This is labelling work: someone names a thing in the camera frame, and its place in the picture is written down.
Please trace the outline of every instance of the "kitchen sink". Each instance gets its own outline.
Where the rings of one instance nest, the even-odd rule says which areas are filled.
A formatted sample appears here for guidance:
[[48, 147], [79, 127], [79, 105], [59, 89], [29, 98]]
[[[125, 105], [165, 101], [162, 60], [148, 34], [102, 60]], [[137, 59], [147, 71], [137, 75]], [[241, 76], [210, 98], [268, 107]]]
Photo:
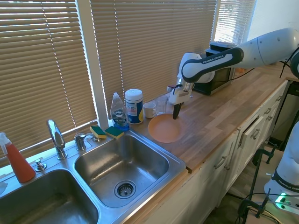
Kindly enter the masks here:
[[0, 199], [1, 224], [96, 224], [99, 212], [66, 170], [49, 172]]
[[169, 169], [167, 159], [131, 135], [78, 158], [75, 169], [108, 207], [121, 207]]
[[0, 224], [121, 224], [185, 169], [185, 163], [142, 135], [68, 142], [44, 171], [21, 184], [1, 179]]

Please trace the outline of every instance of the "container lid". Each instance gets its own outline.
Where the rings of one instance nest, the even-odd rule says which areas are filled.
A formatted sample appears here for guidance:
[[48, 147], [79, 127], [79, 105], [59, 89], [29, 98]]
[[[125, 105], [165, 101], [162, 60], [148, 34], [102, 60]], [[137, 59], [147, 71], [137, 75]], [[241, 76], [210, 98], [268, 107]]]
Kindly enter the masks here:
[[10, 143], [10, 140], [6, 137], [4, 132], [0, 133], [0, 146], [2, 148], [3, 154], [6, 155], [7, 154], [7, 150], [5, 145]]
[[137, 101], [142, 99], [142, 91], [139, 89], [129, 89], [125, 92], [127, 100]]

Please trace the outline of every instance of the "red spray bottle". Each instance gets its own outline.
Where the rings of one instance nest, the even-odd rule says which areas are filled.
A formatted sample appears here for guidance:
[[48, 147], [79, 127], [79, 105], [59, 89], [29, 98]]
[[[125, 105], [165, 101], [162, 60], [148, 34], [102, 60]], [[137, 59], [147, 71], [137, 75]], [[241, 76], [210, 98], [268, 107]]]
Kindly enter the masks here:
[[0, 146], [3, 154], [8, 157], [14, 174], [20, 183], [30, 181], [36, 175], [33, 168], [3, 132], [0, 133]]

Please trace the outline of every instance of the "spray nozzle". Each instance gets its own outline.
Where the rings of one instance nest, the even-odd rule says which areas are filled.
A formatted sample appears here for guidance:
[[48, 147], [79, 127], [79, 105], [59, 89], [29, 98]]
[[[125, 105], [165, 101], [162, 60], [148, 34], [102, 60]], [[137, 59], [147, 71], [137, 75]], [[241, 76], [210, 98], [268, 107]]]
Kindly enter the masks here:
[[0, 146], [2, 148], [3, 154], [7, 155], [6, 144], [10, 143], [10, 140], [6, 137], [4, 132], [0, 133]]

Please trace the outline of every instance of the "dawn dish soap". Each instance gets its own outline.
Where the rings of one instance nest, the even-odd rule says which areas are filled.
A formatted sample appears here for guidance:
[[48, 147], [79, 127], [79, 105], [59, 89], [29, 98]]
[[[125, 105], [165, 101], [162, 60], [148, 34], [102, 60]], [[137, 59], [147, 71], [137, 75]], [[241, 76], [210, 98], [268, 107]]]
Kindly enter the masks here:
[[117, 92], [113, 94], [110, 114], [114, 127], [117, 127], [122, 131], [129, 129], [126, 108]]

